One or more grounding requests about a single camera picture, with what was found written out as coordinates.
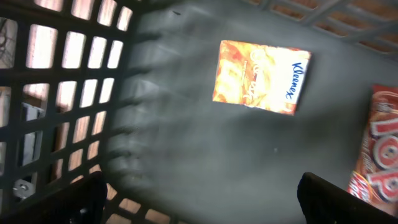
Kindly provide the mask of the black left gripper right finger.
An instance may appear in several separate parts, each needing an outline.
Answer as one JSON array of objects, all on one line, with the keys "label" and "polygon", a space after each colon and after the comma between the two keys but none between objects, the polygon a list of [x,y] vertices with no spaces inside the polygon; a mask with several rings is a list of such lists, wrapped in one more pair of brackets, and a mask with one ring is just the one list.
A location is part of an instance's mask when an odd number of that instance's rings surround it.
[{"label": "black left gripper right finger", "polygon": [[307,224],[397,224],[397,218],[305,172],[297,198]]}]

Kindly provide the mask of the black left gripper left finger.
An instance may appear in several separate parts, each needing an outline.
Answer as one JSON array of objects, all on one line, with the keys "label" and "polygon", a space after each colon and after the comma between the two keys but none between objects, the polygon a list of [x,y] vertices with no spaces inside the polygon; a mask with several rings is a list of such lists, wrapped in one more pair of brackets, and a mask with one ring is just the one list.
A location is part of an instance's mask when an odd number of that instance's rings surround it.
[{"label": "black left gripper left finger", "polygon": [[100,171],[80,179],[34,205],[1,217],[1,224],[101,223],[108,193]]}]

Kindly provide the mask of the red Top chocolate bar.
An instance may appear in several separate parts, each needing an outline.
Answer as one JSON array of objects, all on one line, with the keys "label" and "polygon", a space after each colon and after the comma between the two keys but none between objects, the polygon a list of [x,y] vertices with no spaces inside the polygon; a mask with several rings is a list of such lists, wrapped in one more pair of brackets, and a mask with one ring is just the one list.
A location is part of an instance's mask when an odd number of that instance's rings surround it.
[{"label": "red Top chocolate bar", "polygon": [[373,86],[369,119],[348,193],[397,216],[397,88]]}]

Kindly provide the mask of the orange Kleenex tissue pack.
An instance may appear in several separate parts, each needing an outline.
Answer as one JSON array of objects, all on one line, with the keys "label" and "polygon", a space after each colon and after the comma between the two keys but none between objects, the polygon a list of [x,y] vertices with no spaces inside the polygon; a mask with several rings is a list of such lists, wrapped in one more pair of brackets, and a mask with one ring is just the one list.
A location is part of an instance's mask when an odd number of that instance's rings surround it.
[{"label": "orange Kleenex tissue pack", "polygon": [[297,48],[222,40],[212,100],[293,116],[311,56]]}]

